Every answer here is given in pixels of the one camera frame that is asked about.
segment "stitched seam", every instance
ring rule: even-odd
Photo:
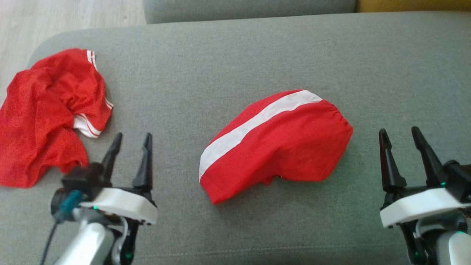
[[[273,247],[273,248],[246,248],[246,249],[228,249],[228,250],[216,250],[216,251],[205,251],[205,252],[187,252],[187,253],[176,253],[176,254],[154,254],[139,256],[139,258],[149,257],[187,257],[187,256],[203,256],[211,255],[211,257],[224,257],[234,255],[251,255],[251,254],[268,254],[273,253],[274,250],[277,253],[290,253],[290,252],[326,252],[326,251],[337,251],[338,248],[380,248],[384,246],[403,246],[403,243],[382,243],[374,245],[325,245],[325,246],[296,246],[296,247]]]

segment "gray sofa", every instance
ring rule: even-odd
[[[145,133],[154,136],[159,220],[139,232],[137,265],[407,264],[400,230],[384,229],[379,216],[379,129],[388,130],[409,185],[425,181],[413,125],[440,159],[470,161],[470,13],[329,14],[84,30],[47,40],[29,65],[71,47],[96,52],[115,105],[98,139],[81,137],[91,161],[100,160],[123,132],[113,182],[129,185]],[[355,130],[334,173],[319,183],[275,179],[211,204],[198,183],[206,145],[250,103],[297,88],[335,104]],[[0,189],[0,235],[9,242],[0,245],[0,263],[38,263],[60,177],[53,169],[31,189]],[[49,261],[76,232],[76,224],[59,227]]]

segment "robotic arm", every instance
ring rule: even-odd
[[[62,178],[63,188],[51,200],[51,214],[56,220],[53,231],[64,221],[78,222],[80,228],[54,264],[129,265],[139,226],[157,222],[157,206],[151,194],[152,135],[146,136],[141,165],[128,188],[114,188],[111,183],[121,140],[122,134],[118,133],[102,163],[76,167]]]
[[[471,165],[462,166],[455,160],[443,165],[419,128],[412,127],[412,136],[427,176],[423,187],[407,187],[394,161],[388,134],[384,129],[379,131],[386,192],[380,211],[382,224],[401,228],[412,264],[470,264],[466,216],[471,208]]]

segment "red cloth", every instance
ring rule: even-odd
[[[97,137],[112,108],[92,51],[65,50],[17,73],[0,109],[0,185],[30,188],[50,166],[87,165],[73,128]]]
[[[220,203],[274,176],[322,181],[342,157],[353,128],[328,101],[285,91],[248,106],[204,150],[200,183]]]

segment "folded red shorts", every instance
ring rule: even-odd
[[[272,95],[248,106],[209,143],[200,184],[217,204],[274,176],[322,181],[352,133],[336,106],[307,90]]]
[[[87,165],[73,129],[98,137],[112,108],[93,51],[64,50],[16,74],[0,109],[0,185],[29,188],[51,166]]]

